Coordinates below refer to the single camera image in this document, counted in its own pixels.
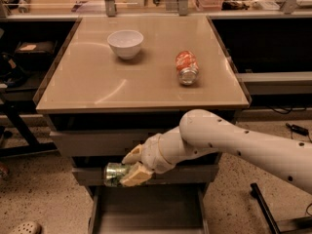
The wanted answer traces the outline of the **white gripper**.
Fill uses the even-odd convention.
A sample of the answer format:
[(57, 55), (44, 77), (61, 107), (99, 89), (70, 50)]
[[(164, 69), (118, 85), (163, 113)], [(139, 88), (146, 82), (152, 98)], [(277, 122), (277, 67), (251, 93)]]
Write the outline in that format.
[(160, 140), (161, 134), (152, 136), (143, 145), (137, 145), (123, 158), (123, 164), (134, 164), (120, 179), (123, 186), (140, 185), (150, 180), (153, 172), (163, 174), (175, 167), (161, 153)]

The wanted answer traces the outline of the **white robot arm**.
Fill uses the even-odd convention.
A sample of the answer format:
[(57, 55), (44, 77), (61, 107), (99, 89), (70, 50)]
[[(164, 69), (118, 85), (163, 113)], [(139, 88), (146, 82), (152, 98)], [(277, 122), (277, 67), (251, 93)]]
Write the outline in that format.
[(131, 168), (120, 183), (136, 186), (176, 164), (223, 151), (312, 193), (312, 144), (237, 127), (210, 111), (185, 113), (179, 125), (157, 134), (129, 152), (122, 163)]

